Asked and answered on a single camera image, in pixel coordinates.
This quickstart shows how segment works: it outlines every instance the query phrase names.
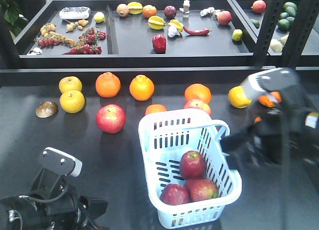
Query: avocado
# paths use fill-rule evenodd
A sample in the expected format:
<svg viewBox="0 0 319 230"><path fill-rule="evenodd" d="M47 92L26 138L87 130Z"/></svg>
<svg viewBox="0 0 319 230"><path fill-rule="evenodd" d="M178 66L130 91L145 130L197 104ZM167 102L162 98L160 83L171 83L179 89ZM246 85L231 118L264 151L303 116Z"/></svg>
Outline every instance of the avocado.
<svg viewBox="0 0 319 230"><path fill-rule="evenodd" d="M260 23L256 19L250 19L255 28L259 29Z"/></svg>

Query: apple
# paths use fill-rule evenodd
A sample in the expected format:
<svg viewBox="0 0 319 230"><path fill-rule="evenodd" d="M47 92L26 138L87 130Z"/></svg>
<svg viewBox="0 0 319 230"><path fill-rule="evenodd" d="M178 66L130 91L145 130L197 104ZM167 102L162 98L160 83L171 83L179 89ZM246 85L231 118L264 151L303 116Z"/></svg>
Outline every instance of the apple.
<svg viewBox="0 0 319 230"><path fill-rule="evenodd" d="M204 178L206 168L206 162L200 152L190 150L180 159L179 173L185 180Z"/></svg>
<svg viewBox="0 0 319 230"><path fill-rule="evenodd" d="M164 15L166 16L167 19L174 19L174 17L177 14L177 10L175 7L168 5L164 9Z"/></svg>
<svg viewBox="0 0 319 230"><path fill-rule="evenodd" d="M127 17L130 10L126 4L119 4L118 7L116 7L116 12L120 15L120 17Z"/></svg>
<svg viewBox="0 0 319 230"><path fill-rule="evenodd" d="M215 199L218 197L218 187L210 179L190 179L184 184L193 202Z"/></svg>
<svg viewBox="0 0 319 230"><path fill-rule="evenodd" d="M260 14L265 11L266 3L263 0L257 0L253 3L251 9L253 9L254 13Z"/></svg>
<svg viewBox="0 0 319 230"><path fill-rule="evenodd" d="M186 188L179 184L167 184L159 198L168 205L180 205L189 203L189 193Z"/></svg>
<svg viewBox="0 0 319 230"><path fill-rule="evenodd" d="M221 11L218 13L217 20L218 20L218 23L222 25L229 24L231 21L231 13L227 10Z"/></svg>
<svg viewBox="0 0 319 230"><path fill-rule="evenodd" d="M95 121L102 131L115 134L124 127L126 114L121 106L108 104L97 112Z"/></svg>
<svg viewBox="0 0 319 230"><path fill-rule="evenodd" d="M205 111L208 115L211 115L211 109L208 104L206 104L203 100L201 99L190 99L188 100L184 106L183 109L201 109Z"/></svg>

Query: lemon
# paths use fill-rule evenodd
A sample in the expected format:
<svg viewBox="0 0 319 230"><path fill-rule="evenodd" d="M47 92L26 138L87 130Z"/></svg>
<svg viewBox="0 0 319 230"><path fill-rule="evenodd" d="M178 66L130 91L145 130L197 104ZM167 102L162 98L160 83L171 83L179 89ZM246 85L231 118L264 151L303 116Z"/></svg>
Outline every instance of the lemon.
<svg viewBox="0 0 319 230"><path fill-rule="evenodd" d="M68 90L82 91L82 82L75 76L64 77L59 82L59 89L62 94Z"/></svg>
<svg viewBox="0 0 319 230"><path fill-rule="evenodd" d="M83 109L85 103L84 95L78 90L69 90L60 97L62 109L70 114L75 114Z"/></svg>
<svg viewBox="0 0 319 230"><path fill-rule="evenodd" d="M241 41L242 37L243 37L243 31L241 29L234 30L232 35L232 38L234 41Z"/></svg>
<svg viewBox="0 0 319 230"><path fill-rule="evenodd" d="M228 100L232 106L238 109L246 108L252 103L252 100L247 98L241 85L229 90Z"/></svg>
<svg viewBox="0 0 319 230"><path fill-rule="evenodd" d="M102 12L96 12L93 18L96 23L101 23L102 21L104 21L105 16Z"/></svg>

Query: white basket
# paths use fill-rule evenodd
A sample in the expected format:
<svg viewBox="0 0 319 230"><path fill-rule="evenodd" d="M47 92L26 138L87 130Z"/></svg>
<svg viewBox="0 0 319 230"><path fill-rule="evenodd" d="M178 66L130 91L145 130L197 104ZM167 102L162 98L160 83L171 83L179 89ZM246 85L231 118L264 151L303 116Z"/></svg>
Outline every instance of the white basket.
<svg viewBox="0 0 319 230"><path fill-rule="evenodd" d="M149 198L166 229L176 229L217 220L225 205L236 201L242 189L241 177L229 170L219 140L229 135L228 125L212 120L198 109L153 113L139 123L139 137ZM200 152L207 163L207 178L216 183L219 196L195 203L170 206L160 199L168 183L183 185L179 161L189 151Z"/></svg>

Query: garlic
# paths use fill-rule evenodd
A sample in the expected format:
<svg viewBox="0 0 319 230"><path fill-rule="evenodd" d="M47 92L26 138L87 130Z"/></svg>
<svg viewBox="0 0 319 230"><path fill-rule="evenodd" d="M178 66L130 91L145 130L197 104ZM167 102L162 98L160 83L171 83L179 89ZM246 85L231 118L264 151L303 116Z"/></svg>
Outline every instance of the garlic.
<svg viewBox="0 0 319 230"><path fill-rule="evenodd" d="M170 38L173 38L175 35L180 35L180 33L178 32L177 28L174 26L174 25L171 25L169 28L168 28L168 33L167 35L170 37Z"/></svg>

